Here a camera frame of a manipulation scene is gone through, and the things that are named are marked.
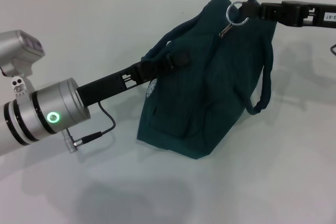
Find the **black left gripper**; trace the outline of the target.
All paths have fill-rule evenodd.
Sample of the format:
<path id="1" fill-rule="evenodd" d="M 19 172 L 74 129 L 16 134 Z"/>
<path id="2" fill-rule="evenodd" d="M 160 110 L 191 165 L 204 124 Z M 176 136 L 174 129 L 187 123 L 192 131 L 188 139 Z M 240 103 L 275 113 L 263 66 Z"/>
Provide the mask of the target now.
<path id="1" fill-rule="evenodd" d="M 174 73 L 191 63 L 187 50 L 165 54 L 157 60 L 141 60 L 128 68 L 77 88 L 85 107 L 125 92 L 157 77 Z"/>

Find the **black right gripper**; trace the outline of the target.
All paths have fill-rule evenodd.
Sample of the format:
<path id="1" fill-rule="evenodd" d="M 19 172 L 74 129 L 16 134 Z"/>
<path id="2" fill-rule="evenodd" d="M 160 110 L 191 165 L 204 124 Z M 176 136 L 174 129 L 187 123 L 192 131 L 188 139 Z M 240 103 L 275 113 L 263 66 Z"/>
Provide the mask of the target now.
<path id="1" fill-rule="evenodd" d="M 260 4 L 248 0 L 241 4 L 239 11 L 245 18 L 275 21 L 290 27 L 335 28 L 335 5 L 332 4 L 299 1 Z"/>

